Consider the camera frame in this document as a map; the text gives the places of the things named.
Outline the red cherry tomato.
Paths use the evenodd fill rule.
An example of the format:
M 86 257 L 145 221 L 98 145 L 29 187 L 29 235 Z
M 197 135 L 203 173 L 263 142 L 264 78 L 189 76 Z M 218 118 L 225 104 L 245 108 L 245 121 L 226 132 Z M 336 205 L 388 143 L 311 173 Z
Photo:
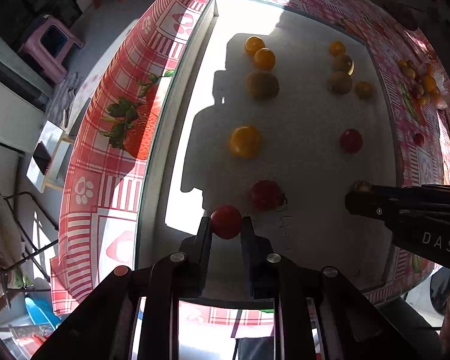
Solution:
M 210 226 L 215 235 L 230 240 L 241 232 L 241 212 L 232 205 L 223 205 L 210 216 Z
M 280 186 L 273 180 L 260 180 L 251 189 L 253 206 L 260 211 L 272 211 L 285 202 Z

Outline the white foam tray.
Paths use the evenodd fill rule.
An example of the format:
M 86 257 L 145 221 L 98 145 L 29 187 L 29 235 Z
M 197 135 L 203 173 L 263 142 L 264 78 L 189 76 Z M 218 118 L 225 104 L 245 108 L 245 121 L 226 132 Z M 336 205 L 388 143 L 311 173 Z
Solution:
M 254 66 L 273 51 L 270 71 Z M 250 72 L 276 76 L 280 91 L 257 100 Z M 334 94 L 328 77 L 348 73 L 353 87 Z M 236 157 L 237 127 L 262 134 L 256 158 Z M 382 222 L 351 215 L 345 194 L 365 180 L 396 185 L 389 105 L 370 48 L 336 25 L 260 0 L 210 0 L 162 104 L 139 213 L 136 267 L 176 252 L 201 218 L 230 205 L 253 221 L 274 252 L 297 265 L 336 267 L 358 289 L 385 284 L 393 247 Z M 285 202 L 257 210 L 251 189 L 273 180 Z

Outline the red checkered strawberry tablecloth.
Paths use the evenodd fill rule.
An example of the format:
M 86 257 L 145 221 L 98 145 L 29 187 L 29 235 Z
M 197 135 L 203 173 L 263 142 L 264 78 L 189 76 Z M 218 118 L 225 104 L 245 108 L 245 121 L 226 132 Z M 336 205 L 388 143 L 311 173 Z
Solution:
M 155 0 L 112 57 L 77 133 L 65 177 L 58 254 L 51 260 L 52 308 L 74 311 L 115 267 L 132 262 L 147 157 L 167 86 L 209 0 Z M 411 47 L 446 72 L 420 31 L 368 0 L 262 0 L 337 24 L 368 44 L 398 94 L 398 56 Z

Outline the clear glass fruit bowl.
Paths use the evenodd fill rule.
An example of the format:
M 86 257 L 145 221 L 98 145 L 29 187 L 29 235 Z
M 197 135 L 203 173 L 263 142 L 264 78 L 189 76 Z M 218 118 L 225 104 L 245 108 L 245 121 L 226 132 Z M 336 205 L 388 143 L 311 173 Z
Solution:
M 424 63 L 418 78 L 419 83 L 424 88 L 424 96 L 427 102 L 433 104 L 438 110 L 450 110 L 450 96 L 446 94 L 444 88 L 439 86 L 431 63 Z

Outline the brown round fruit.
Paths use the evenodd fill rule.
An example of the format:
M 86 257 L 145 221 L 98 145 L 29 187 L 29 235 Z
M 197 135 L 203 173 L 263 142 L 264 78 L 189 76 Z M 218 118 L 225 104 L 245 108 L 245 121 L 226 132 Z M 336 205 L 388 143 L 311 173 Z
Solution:
M 253 99 L 264 100 L 275 98 L 280 91 L 280 83 L 270 72 L 250 72 L 245 80 L 247 93 Z

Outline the yellow cherry tomato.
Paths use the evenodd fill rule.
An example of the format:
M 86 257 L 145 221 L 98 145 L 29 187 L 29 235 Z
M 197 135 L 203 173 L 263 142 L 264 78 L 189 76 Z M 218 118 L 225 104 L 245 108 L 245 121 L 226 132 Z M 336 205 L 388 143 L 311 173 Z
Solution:
M 237 127 L 229 139 L 229 150 L 240 158 L 256 158 L 263 143 L 263 136 L 253 125 Z
M 254 66 L 264 71 L 270 71 L 275 66 L 275 62 L 275 54 L 266 47 L 258 49 L 253 57 Z

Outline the pink plastic stool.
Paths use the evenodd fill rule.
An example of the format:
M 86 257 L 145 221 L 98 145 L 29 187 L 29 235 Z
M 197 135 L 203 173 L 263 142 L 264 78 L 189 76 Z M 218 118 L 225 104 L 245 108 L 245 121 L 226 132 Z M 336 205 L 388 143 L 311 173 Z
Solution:
M 46 77 L 57 85 L 68 75 L 63 65 L 66 56 L 73 47 L 84 46 L 65 24 L 54 16 L 43 15 L 26 30 L 19 52 L 32 57 Z

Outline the green-brown round fruit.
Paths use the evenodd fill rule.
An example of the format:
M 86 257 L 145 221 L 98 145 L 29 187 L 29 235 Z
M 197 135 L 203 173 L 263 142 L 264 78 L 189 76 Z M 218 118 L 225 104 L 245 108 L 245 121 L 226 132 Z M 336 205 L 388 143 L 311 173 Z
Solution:
M 334 94 L 345 95 L 348 94 L 353 87 L 353 80 L 348 73 L 334 72 L 328 77 L 328 88 Z

